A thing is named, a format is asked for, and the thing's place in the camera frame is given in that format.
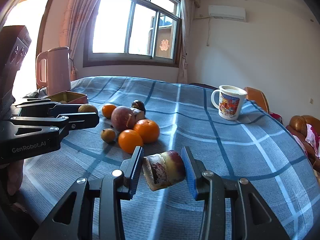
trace sofa armrest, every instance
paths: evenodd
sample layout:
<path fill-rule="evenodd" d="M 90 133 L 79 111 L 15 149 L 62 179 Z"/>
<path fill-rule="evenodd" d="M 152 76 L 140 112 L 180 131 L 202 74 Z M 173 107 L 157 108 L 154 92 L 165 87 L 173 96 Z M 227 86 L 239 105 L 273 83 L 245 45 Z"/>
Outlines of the sofa armrest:
<path fill-rule="evenodd" d="M 303 134 L 297 132 L 290 125 L 288 125 L 286 128 L 292 135 L 295 135 L 300 139 L 300 141 L 303 143 L 304 147 L 306 148 L 306 151 L 308 153 L 308 159 L 311 162 L 313 169 L 320 172 L 320 159 L 316 157 L 316 153 L 313 150 L 313 147 L 306 142 L 306 137 Z"/>
<path fill-rule="evenodd" d="M 299 115 L 295 115 L 291 118 L 289 125 L 292 129 L 301 133 L 304 137 L 307 136 L 307 120 Z"/>
<path fill-rule="evenodd" d="M 317 132 L 318 135 L 320 135 L 320 120 L 311 116 L 311 115 L 303 115 L 302 118 L 306 120 L 306 123 L 310 124 Z"/>

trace brown leather sofa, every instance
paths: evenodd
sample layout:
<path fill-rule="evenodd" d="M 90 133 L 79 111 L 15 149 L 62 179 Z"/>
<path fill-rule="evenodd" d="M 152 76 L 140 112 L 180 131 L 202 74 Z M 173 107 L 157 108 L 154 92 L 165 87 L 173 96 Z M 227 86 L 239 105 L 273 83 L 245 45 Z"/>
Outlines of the brown leather sofa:
<path fill-rule="evenodd" d="M 267 113 L 270 113 L 267 98 L 262 91 L 251 87 L 245 87 L 244 90 L 247 92 L 246 98 L 248 100 L 256 101 L 258 106 L 260 106 Z"/>
<path fill-rule="evenodd" d="M 262 91 L 251 87 L 245 87 L 244 90 L 248 93 L 246 96 L 248 100 L 256 101 L 256 104 L 258 106 L 260 106 L 267 113 L 270 113 L 267 98 Z M 313 150 L 313 147 L 306 142 L 307 123 L 312 125 L 316 129 L 317 134 L 320 135 L 320 120 L 310 115 L 296 115 L 292 117 L 290 120 L 290 124 L 286 128 L 291 134 L 297 136 L 300 139 L 307 150 L 308 159 L 310 160 L 313 169 L 317 172 L 320 172 L 320 159 L 316 157 L 316 153 Z"/>
<path fill-rule="evenodd" d="M 311 115 L 293 116 L 286 128 L 291 134 L 297 136 L 300 139 L 307 150 L 308 159 L 310 160 L 313 169 L 320 172 L 320 159 L 316 157 L 316 153 L 313 150 L 313 147 L 306 142 L 307 124 L 312 125 L 315 128 L 317 134 L 320 134 L 320 120 Z"/>

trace wall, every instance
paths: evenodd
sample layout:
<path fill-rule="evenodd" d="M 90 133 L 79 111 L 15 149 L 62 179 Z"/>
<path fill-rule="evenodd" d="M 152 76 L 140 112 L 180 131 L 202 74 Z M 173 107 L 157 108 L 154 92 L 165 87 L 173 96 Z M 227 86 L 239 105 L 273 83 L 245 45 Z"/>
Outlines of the wall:
<path fill-rule="evenodd" d="M 48 19 L 44 30 L 42 51 L 59 47 L 59 33 L 64 11 L 69 0 L 53 0 Z M 164 66 L 97 66 L 83 68 L 83 47 L 84 33 L 81 35 L 76 48 L 74 63 L 78 69 L 78 77 L 99 76 L 99 75 L 118 75 L 135 76 L 156 79 L 171 83 L 176 83 L 178 78 L 178 68 Z"/>
<path fill-rule="evenodd" d="M 316 20 L 253 0 L 201 0 L 196 16 L 207 16 L 209 5 L 244 7 L 248 22 L 212 19 L 207 47 L 208 19 L 194 20 L 188 82 L 262 90 L 270 110 L 280 114 L 285 124 L 293 115 L 320 118 L 320 26 Z"/>

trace pink kettle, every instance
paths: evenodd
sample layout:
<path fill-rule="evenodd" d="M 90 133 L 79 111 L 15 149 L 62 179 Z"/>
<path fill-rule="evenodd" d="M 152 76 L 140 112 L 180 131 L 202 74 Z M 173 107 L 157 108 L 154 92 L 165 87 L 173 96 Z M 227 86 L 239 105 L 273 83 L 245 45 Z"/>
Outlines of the pink kettle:
<path fill-rule="evenodd" d="M 47 87 L 47 94 L 54 95 L 71 89 L 69 47 L 59 47 L 41 52 L 36 59 L 36 82 Z M 41 60 L 45 60 L 45 81 L 41 80 Z"/>

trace pink cloth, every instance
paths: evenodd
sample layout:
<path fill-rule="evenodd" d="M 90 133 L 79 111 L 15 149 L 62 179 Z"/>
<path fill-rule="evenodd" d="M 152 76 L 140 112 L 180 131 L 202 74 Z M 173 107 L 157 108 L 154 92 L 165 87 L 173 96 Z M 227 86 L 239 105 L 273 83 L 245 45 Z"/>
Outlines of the pink cloth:
<path fill-rule="evenodd" d="M 313 147 L 316 156 L 319 158 L 319 135 L 316 133 L 316 130 L 310 124 L 307 124 L 306 142 Z"/>

